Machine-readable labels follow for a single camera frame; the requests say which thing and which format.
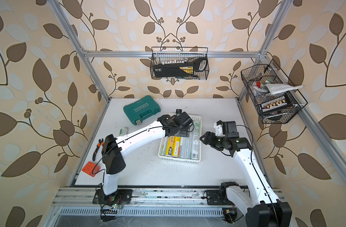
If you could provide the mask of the white green wrap roll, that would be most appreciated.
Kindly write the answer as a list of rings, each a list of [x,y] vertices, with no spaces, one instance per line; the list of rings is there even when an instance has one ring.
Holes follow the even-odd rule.
[[[194,121],[193,142],[192,142],[192,160],[199,159],[199,138],[200,138],[200,123],[198,120]]]

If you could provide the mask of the white text wrap roll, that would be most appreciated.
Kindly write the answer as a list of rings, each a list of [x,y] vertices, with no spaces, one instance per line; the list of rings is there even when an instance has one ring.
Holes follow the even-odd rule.
[[[189,137],[181,137],[180,138],[179,158],[181,158],[181,159],[186,159],[188,157],[188,155],[187,155],[188,142],[189,142]]]

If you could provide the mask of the yellow wrap roll chef label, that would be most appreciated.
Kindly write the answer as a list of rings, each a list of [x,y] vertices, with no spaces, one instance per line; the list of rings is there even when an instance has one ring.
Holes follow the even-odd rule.
[[[173,152],[172,152],[172,157],[173,158],[178,158],[179,153],[180,153],[180,142],[181,142],[181,137],[174,137],[174,144],[173,144]]]

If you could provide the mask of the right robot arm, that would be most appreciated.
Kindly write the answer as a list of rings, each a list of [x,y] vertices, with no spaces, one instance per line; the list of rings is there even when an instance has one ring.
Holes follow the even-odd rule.
[[[206,132],[200,141],[210,147],[230,152],[230,156],[245,176],[250,195],[239,186],[226,188],[226,198],[244,215],[248,227],[288,227],[292,210],[273,191],[262,173],[247,138],[229,138]]]

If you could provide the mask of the white plastic perforated basket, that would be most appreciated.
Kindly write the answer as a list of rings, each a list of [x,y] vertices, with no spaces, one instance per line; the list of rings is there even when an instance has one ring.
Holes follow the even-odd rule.
[[[190,118],[193,120],[193,125],[190,127],[188,137],[180,137],[179,141],[179,152],[176,153],[178,156],[167,156],[167,146],[170,139],[164,137],[161,139],[158,157],[170,161],[179,161],[185,163],[197,164],[201,161],[201,142],[199,138],[202,132],[202,117],[199,115],[191,115]]]

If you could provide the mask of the grape print wrap roll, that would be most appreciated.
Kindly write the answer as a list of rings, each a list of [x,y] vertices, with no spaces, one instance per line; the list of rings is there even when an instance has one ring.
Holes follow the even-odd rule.
[[[128,128],[127,127],[122,127],[119,131],[119,136],[125,136],[128,134]]]

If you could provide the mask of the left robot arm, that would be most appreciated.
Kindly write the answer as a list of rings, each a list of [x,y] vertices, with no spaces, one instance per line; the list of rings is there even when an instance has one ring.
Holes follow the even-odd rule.
[[[162,115],[150,125],[124,136],[107,136],[101,157],[105,169],[102,180],[103,193],[111,195],[118,190],[119,173],[126,167],[124,157],[131,151],[163,137],[188,137],[193,128],[193,120],[186,112],[182,112],[172,116]]]

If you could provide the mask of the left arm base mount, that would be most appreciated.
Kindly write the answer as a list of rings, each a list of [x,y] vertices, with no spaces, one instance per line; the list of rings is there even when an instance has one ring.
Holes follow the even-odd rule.
[[[97,189],[93,197],[92,203],[99,205],[121,204],[123,202],[130,203],[133,190],[118,189],[116,192],[106,195],[102,189]]]

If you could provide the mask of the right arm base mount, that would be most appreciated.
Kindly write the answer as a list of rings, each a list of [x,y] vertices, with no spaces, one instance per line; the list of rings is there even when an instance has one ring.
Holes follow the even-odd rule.
[[[226,205],[220,197],[218,190],[206,190],[205,198],[207,200],[207,204],[211,206],[222,206]]]

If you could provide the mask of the yellow wrap roll group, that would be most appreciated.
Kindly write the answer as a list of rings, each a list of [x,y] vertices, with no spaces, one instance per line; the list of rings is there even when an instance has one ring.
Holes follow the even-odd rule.
[[[174,136],[171,136],[168,138],[165,156],[172,157],[173,150],[174,150]]]

